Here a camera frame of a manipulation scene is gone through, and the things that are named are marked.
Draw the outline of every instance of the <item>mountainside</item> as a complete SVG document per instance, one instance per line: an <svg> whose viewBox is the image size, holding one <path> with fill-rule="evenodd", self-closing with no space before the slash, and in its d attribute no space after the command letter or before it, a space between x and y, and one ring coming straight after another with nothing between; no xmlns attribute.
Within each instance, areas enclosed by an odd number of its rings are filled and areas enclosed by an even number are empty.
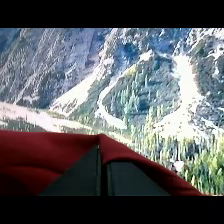
<svg viewBox="0 0 224 224"><path fill-rule="evenodd" d="M224 193L222 28L2 28L0 101L2 129L104 132Z"/></svg>

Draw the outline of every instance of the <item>red jacket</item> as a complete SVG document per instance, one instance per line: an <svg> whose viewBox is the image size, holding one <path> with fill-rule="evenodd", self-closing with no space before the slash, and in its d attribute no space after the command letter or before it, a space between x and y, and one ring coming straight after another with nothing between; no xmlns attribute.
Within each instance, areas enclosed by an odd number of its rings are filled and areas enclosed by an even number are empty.
<svg viewBox="0 0 224 224"><path fill-rule="evenodd" d="M104 134L14 131L0 131L0 195L38 195L96 144L103 164L124 159L140 163L170 195L203 195L174 172Z"/></svg>

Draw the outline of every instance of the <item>red fabric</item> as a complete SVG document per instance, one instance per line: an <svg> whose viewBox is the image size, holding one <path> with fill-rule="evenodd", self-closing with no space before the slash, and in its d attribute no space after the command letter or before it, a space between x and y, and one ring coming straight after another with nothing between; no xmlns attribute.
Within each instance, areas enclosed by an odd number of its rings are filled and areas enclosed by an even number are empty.
<svg viewBox="0 0 224 224"><path fill-rule="evenodd" d="M202 196L174 172L100 135L0 131L0 195L38 195L95 144L103 163L131 160L171 195Z"/></svg>

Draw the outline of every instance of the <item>mountain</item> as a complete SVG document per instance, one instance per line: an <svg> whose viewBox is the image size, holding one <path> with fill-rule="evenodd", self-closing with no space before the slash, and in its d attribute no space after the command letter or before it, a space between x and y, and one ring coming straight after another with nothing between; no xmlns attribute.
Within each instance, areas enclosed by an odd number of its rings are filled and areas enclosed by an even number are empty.
<svg viewBox="0 0 224 224"><path fill-rule="evenodd" d="M224 192L223 53L222 28L2 28L0 128L104 132Z"/></svg>

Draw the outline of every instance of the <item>red wingsuit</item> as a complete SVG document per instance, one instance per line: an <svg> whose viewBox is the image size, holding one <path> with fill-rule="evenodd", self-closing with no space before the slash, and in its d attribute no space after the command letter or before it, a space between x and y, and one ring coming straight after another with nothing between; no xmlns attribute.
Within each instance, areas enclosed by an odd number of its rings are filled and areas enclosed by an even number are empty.
<svg viewBox="0 0 224 224"><path fill-rule="evenodd" d="M0 195L38 195L99 144L103 164L130 160L174 196L203 196L174 172L152 162L104 134L0 131Z"/></svg>

